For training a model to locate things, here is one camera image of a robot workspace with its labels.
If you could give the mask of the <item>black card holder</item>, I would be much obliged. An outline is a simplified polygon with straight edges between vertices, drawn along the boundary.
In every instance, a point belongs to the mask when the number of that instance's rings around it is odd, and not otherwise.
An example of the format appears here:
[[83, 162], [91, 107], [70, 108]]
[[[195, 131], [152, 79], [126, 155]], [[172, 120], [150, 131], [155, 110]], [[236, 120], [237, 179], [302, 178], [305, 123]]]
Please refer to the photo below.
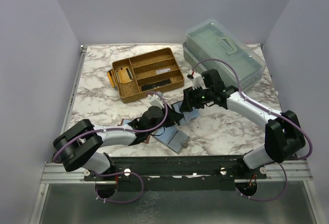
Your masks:
[[188, 124], [190, 121], [196, 119], [199, 116], [198, 109], [193, 109], [191, 112], [181, 112], [179, 109], [182, 105], [182, 101], [173, 103], [171, 106], [173, 110], [179, 114], [182, 114], [183, 117], [177, 122], [178, 125]]

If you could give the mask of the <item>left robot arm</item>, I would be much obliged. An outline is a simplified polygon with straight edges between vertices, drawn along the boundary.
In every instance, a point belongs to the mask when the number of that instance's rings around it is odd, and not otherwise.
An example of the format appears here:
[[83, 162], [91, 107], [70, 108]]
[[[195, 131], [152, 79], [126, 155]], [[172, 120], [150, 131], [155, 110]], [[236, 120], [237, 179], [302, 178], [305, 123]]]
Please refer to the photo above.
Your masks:
[[114, 174], [113, 164], [108, 155], [97, 152], [99, 148], [143, 143], [153, 132], [173, 126], [183, 117], [166, 105], [151, 106], [140, 118], [121, 126], [97, 128], [89, 119], [82, 119], [54, 140], [53, 162], [63, 164], [68, 172], [83, 167], [95, 171], [102, 180], [109, 180]]

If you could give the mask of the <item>silver card with stripe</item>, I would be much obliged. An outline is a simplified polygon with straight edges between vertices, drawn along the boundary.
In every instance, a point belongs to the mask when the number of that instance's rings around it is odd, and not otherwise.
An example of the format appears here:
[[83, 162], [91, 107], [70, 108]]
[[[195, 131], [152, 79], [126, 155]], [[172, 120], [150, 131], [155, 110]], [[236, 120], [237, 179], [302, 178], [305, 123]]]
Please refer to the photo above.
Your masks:
[[170, 72], [171, 69], [170, 68], [164, 68], [164, 69], [159, 69], [159, 70], [156, 70], [156, 74], [163, 74], [163, 73], [167, 73], [167, 72]]

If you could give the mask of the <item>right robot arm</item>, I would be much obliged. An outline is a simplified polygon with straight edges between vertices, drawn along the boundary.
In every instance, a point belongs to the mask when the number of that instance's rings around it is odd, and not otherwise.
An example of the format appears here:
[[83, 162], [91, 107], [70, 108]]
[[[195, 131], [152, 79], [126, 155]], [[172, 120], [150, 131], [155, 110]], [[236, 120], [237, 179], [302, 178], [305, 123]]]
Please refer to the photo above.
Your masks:
[[192, 86], [184, 89], [180, 112], [192, 112], [205, 106], [217, 105], [247, 118], [265, 132], [264, 144], [251, 150], [240, 159], [237, 174], [244, 179], [255, 173], [255, 168], [289, 159], [306, 145], [296, 114], [271, 110], [248, 98], [235, 86], [225, 86], [216, 69], [202, 74], [189, 71]]

